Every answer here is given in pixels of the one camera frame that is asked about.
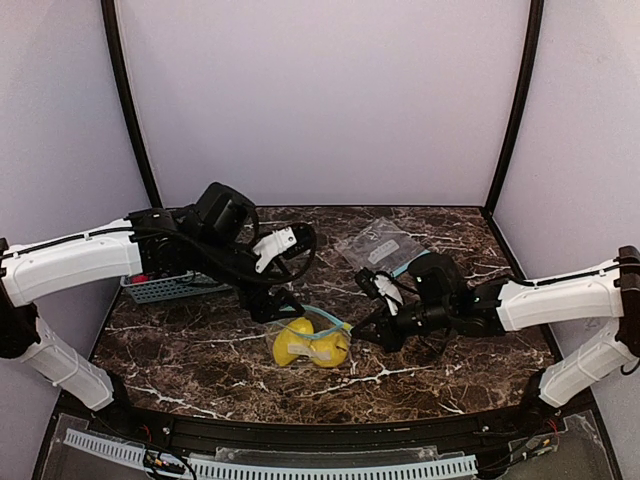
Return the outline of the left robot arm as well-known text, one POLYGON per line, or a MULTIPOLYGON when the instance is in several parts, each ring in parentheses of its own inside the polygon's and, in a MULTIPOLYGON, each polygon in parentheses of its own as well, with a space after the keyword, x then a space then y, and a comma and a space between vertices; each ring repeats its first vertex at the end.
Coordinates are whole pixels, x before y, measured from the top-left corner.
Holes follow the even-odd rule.
POLYGON ((262 233, 255 204, 219 182, 184 207, 141 210, 31 245, 3 242, 1 356, 30 366, 94 412, 126 406, 121 381, 61 340, 35 300, 109 278, 193 272, 234 288, 251 319, 268 323, 303 313, 285 286, 306 273, 316 248, 308 223, 262 233), (300 254, 309 261, 291 272, 285 263, 300 254))

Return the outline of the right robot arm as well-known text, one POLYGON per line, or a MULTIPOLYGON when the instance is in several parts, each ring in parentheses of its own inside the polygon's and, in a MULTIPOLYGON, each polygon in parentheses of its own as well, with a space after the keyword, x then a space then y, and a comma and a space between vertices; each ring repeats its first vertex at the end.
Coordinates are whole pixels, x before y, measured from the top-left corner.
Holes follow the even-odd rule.
POLYGON ((604 318, 606 324, 562 361, 534 374, 521 404, 554 411, 616 369, 639 359, 639 251, 623 246, 595 267, 556 277, 506 276, 466 285, 447 255, 430 253, 409 263, 417 301, 405 303, 402 285, 386 273, 362 269, 360 288, 383 306, 351 330, 355 339, 399 351, 407 338, 451 330, 467 337, 497 337, 569 320, 604 318))

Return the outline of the yellow toy mango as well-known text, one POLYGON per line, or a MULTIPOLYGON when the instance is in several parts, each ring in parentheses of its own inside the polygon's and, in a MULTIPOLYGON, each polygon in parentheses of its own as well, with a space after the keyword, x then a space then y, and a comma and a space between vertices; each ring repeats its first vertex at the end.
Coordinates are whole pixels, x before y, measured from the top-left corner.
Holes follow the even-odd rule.
POLYGON ((280 367, 291 364, 300 356, 311 356, 311 339, 307 335, 314 333, 313 324, 304 317, 299 317, 288 324, 277 334, 272 345, 272 355, 280 367))

